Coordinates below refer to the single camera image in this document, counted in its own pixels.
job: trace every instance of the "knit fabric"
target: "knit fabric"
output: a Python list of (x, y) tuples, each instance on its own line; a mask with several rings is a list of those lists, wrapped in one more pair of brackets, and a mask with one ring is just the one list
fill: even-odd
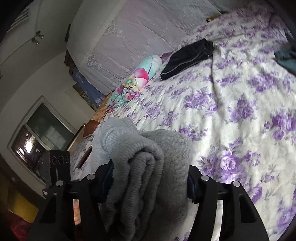
[(173, 240), (187, 215), (191, 139), (167, 130), (141, 136), (127, 118), (109, 118), (100, 128), (101, 150), (114, 163), (100, 209), (111, 240)]

